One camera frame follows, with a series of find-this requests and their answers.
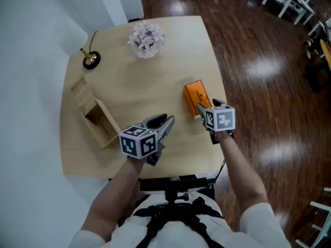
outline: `wooden floor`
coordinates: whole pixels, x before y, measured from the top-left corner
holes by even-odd
[[[145,19],[202,17],[236,109],[235,140],[262,177],[286,235],[294,236],[309,202],[331,186],[330,90],[315,94],[305,79],[307,28],[295,26],[290,12],[279,19],[280,5],[261,0],[142,2]],[[226,168],[216,191],[225,219],[238,230]]]

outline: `lamp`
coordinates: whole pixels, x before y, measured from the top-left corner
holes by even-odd
[[[71,18],[58,21],[55,25],[54,37],[67,55],[72,55],[80,50],[85,55],[83,66],[86,69],[93,69],[99,64],[101,55],[96,51],[87,53],[83,49],[87,42],[87,33]]]

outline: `white lamp shade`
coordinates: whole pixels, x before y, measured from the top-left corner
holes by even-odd
[[[71,18],[65,18],[57,22],[54,37],[67,55],[79,51],[88,38],[87,33]]]

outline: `flower bouquet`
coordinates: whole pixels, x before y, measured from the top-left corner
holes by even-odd
[[[164,49],[164,34],[158,24],[146,21],[136,24],[129,39],[128,44],[138,58],[151,58]]]

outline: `lamp base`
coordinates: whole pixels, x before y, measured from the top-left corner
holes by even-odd
[[[101,55],[98,52],[93,51],[93,52],[90,52],[89,54],[91,55],[91,58],[85,57],[83,60],[83,66],[87,70],[97,67],[97,65],[101,61]]]

